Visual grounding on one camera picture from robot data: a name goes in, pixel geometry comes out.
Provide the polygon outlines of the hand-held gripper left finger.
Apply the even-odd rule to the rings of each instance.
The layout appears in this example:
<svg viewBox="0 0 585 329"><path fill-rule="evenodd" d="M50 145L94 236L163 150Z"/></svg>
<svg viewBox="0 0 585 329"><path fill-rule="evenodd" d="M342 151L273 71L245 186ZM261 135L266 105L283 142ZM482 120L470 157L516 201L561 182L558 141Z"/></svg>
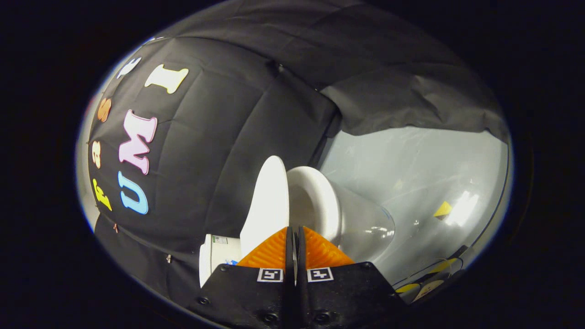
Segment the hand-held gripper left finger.
<svg viewBox="0 0 585 329"><path fill-rule="evenodd" d="M294 235L284 227L244 258L221 264L188 310L224 329L292 329Z"/></svg>

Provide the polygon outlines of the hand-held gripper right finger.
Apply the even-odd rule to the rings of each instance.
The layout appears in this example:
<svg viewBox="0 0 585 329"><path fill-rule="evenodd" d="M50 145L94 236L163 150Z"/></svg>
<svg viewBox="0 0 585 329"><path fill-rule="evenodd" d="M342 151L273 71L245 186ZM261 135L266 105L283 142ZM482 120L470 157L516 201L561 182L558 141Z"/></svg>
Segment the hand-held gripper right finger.
<svg viewBox="0 0 585 329"><path fill-rule="evenodd" d="M394 329L407 304L372 262L308 266L309 238L299 228L295 318L302 329Z"/></svg>

